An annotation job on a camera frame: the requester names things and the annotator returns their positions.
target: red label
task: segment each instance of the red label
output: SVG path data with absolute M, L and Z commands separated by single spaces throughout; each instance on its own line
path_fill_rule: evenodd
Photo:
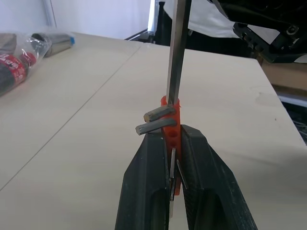
M 22 62 L 13 55 L 1 54 L 0 63 L 6 65 L 15 78 L 15 85 L 25 80 L 26 72 Z

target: orange plastic holder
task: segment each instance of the orange plastic holder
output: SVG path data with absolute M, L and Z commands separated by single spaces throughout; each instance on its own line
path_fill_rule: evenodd
M 161 99 L 161 105 L 166 105 L 166 96 Z M 177 103 L 174 105 L 176 109 L 176 113 L 174 115 L 166 115 L 165 117 L 171 117 L 177 121 L 176 126 L 172 127 L 164 127 L 164 136 L 166 141 L 166 150 L 167 150 L 167 162 L 170 164 L 172 148 L 176 149 L 176 158 L 181 162 L 181 129 L 180 129 L 180 103 L 179 99 Z M 177 175 L 176 187 L 175 187 L 175 195 L 180 194 L 180 185 L 181 179 L 180 176 Z

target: wooden table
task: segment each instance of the wooden table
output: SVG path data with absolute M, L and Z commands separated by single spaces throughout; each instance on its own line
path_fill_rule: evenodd
M 76 36 L 0 98 L 0 229 L 114 229 L 135 127 L 166 92 L 169 48 Z M 307 226 L 307 149 L 256 60 L 187 50 L 181 122 L 232 169 L 258 229 Z M 170 229 L 187 230 L 183 196 Z

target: silver cylinder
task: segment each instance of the silver cylinder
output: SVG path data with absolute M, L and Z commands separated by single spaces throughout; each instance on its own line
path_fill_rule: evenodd
M 55 55 L 63 50 L 72 47 L 74 41 L 71 36 L 64 33 L 37 33 L 32 35 L 33 38 L 51 43 L 50 49 L 46 52 L 45 57 Z

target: white wall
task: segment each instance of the white wall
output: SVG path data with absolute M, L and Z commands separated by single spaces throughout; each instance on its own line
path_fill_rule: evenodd
M 60 29 L 125 39 L 148 26 L 150 0 L 51 0 Z
M 43 0 L 0 0 L 0 31 L 30 32 L 48 25 Z

